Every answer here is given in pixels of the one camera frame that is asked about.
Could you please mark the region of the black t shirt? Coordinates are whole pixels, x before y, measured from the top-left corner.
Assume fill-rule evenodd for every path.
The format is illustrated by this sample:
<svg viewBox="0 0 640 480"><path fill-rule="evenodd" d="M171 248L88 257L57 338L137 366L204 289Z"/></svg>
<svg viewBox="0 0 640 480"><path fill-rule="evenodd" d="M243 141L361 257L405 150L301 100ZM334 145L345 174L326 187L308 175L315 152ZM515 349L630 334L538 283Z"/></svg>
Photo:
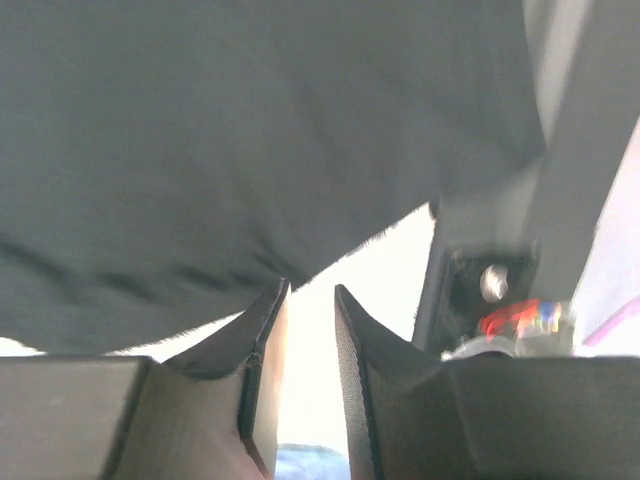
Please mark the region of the black t shirt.
<svg viewBox="0 0 640 480"><path fill-rule="evenodd" d="M519 1L5 1L1 334L176 336L544 150Z"/></svg>

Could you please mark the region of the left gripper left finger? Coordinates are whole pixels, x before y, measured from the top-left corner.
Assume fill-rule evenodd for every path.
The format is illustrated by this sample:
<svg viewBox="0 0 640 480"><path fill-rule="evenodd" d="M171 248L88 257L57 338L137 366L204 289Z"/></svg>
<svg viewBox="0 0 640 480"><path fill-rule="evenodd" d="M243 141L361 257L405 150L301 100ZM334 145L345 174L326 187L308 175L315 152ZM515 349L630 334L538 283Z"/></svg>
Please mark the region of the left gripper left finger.
<svg viewBox="0 0 640 480"><path fill-rule="evenodd" d="M5 357L5 479L269 479L290 286L157 362L144 356Z"/></svg>

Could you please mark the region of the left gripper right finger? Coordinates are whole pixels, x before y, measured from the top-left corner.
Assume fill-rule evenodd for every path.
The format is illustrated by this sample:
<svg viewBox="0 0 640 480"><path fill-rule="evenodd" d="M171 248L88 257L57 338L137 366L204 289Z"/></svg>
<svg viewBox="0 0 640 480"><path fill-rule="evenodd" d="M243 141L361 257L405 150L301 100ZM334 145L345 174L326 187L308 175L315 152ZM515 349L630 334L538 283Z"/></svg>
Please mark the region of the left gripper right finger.
<svg viewBox="0 0 640 480"><path fill-rule="evenodd" d="M636 358L440 361L334 301L353 478L638 477Z"/></svg>

